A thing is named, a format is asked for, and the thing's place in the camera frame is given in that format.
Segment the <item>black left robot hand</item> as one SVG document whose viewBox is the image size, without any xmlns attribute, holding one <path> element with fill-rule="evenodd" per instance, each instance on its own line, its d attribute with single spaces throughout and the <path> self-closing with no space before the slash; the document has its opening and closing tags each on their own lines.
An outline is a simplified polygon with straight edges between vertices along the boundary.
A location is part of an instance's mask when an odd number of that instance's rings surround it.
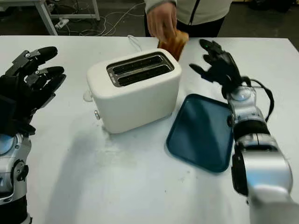
<svg viewBox="0 0 299 224">
<path fill-rule="evenodd" d="M 30 122 L 35 112 L 45 107 L 66 79 L 61 66 L 39 69 L 57 55 L 54 46 L 25 50 L 0 77 L 0 132 L 8 136 L 17 133 L 35 134 Z"/>
</svg>

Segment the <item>person's bare hand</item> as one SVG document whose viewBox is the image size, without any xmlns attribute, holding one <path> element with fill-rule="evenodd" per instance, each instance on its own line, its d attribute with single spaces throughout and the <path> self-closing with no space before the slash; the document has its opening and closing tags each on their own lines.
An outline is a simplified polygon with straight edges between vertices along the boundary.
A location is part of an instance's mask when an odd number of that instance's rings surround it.
<svg viewBox="0 0 299 224">
<path fill-rule="evenodd" d="M 168 42 L 176 37 L 176 6 L 172 2 L 164 2 L 147 12 L 148 31 L 152 37 Z"/>
</svg>

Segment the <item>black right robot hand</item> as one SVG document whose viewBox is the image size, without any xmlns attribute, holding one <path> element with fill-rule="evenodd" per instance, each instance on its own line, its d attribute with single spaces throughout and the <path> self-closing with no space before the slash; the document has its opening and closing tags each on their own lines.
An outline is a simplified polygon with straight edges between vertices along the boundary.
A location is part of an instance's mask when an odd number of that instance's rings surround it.
<svg viewBox="0 0 299 224">
<path fill-rule="evenodd" d="M 229 93 L 246 83 L 251 86 L 250 79 L 246 76 L 241 76 L 239 69 L 229 52 L 222 49 L 215 41 L 199 39 L 200 46 L 207 51 L 203 55 L 205 62 L 211 65 L 208 70 L 203 70 L 199 65 L 191 63 L 189 66 L 198 73 L 202 79 L 211 83 L 217 82 L 222 86 L 221 93 L 224 98 L 227 98 Z"/>
</svg>

